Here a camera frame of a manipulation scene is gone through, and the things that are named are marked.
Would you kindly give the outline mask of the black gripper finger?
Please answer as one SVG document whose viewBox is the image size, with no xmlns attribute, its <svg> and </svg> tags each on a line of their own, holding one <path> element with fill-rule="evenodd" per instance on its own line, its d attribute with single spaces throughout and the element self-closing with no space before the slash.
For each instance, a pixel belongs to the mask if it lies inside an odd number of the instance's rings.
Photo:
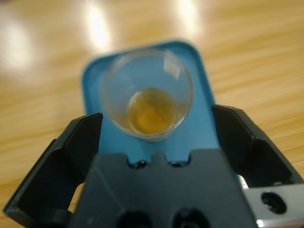
<svg viewBox="0 0 304 228">
<path fill-rule="evenodd" d="M 72 120 L 36 161 L 3 213 L 25 228 L 66 228 L 76 188 L 98 151 L 103 115 Z"/>
<path fill-rule="evenodd" d="M 301 175 L 241 109 L 213 105 L 218 142 L 231 168 L 248 187 L 302 184 Z"/>
</svg>

